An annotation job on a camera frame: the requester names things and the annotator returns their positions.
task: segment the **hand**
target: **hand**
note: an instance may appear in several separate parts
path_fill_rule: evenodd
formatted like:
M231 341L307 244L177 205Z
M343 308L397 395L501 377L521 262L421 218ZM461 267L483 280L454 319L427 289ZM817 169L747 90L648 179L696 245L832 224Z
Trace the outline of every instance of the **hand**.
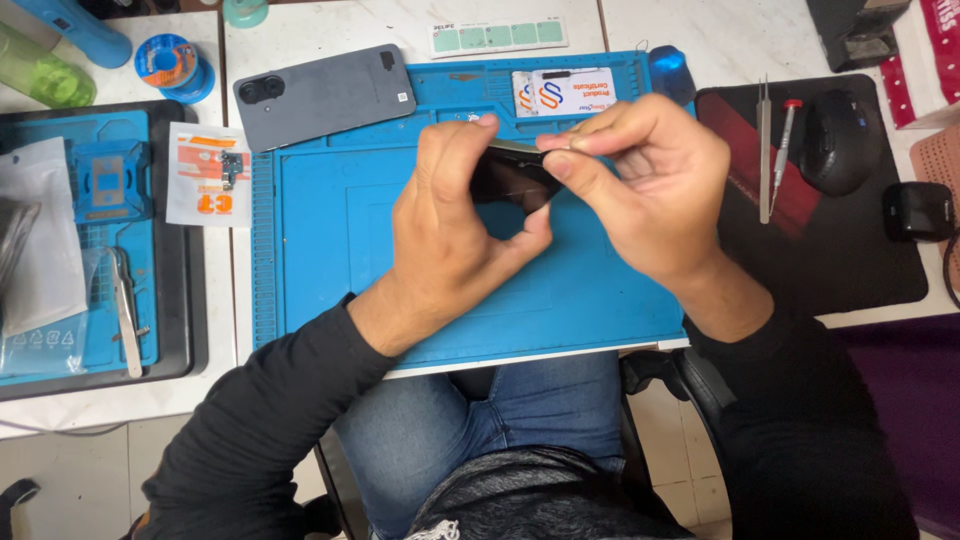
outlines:
M596 211L637 271L674 290L720 255L730 149L669 99L617 102L568 132L540 135L537 146L553 150L543 166ZM611 158L622 181L592 156Z
M397 356L443 328L550 245L549 205L506 241L487 233L473 207L470 177L497 128L485 114L420 132L417 166L394 204L394 267L347 305L379 353Z

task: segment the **solder wire spool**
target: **solder wire spool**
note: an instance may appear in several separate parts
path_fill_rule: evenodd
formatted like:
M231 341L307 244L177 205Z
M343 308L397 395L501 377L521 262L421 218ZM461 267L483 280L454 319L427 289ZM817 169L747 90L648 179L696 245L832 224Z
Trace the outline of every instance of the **solder wire spool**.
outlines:
M204 99L216 76L197 48L176 34L157 34L136 49L133 59L140 79L163 97L187 105Z

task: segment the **phone back cover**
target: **phone back cover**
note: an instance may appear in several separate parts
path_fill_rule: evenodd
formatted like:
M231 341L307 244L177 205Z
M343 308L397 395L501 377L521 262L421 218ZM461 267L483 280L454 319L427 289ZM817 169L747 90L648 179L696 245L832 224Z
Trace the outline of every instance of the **phone back cover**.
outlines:
M240 99L243 83L270 75L283 79L282 95L253 105ZM241 79L233 84L233 94L254 152L398 118L417 107L403 57L393 44Z

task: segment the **mouse pad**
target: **mouse pad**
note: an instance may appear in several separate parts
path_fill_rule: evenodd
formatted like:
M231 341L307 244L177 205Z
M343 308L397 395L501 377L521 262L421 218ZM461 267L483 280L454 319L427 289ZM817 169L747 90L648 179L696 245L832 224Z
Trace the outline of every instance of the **mouse pad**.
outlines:
M800 99L808 104L834 88L850 91L879 116L876 86L866 75L770 84L771 182L786 121L783 103ZM700 121L731 147L717 225L723 250L775 297L813 315L922 300L927 283L916 244L891 242L883 230L880 196L900 181L883 126L876 172L853 194L829 197L807 184L797 166L808 108L798 110L774 213L770 224L760 224L757 94L756 85L706 88L695 100Z

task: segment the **blue repair tray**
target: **blue repair tray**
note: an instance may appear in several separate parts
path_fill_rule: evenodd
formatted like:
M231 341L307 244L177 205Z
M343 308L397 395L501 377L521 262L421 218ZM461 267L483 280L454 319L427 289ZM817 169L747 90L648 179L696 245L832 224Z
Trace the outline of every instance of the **blue repair tray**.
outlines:
M514 71L604 66L616 97L652 91L642 52L407 66L416 111L252 160L254 347L294 331L393 263L391 208L413 170L420 130L495 112L499 138L532 143L588 114L517 118ZM677 300L628 266L596 214L567 190L554 240L479 306L421 342L397 369L620 347L684 337ZM522 229L514 206L477 207L492 235Z
M77 194L77 171L73 166L72 149L76 144L104 140L135 138L150 146L149 116L142 110L108 112L86 116L71 116L15 122L3 127L4 143L11 148L62 136L66 149L66 162L70 183ZM150 167L145 168L146 192L151 192ZM112 225L78 225L82 249L114 246L127 254L133 283L137 326L150 327L140 336L140 362L151 365L157 361L156 339L156 281L154 276L154 222L153 220L118 223ZM110 277L109 258L101 257L92 277L82 367L84 373L101 373L111 370L126 370L122 340L112 338L120 332L117 322L116 303ZM8 338L8 347L56 346L54 341L64 339L58 323L27 331ZM73 374L31 374L0 377L0 385L20 384L37 380L70 377Z

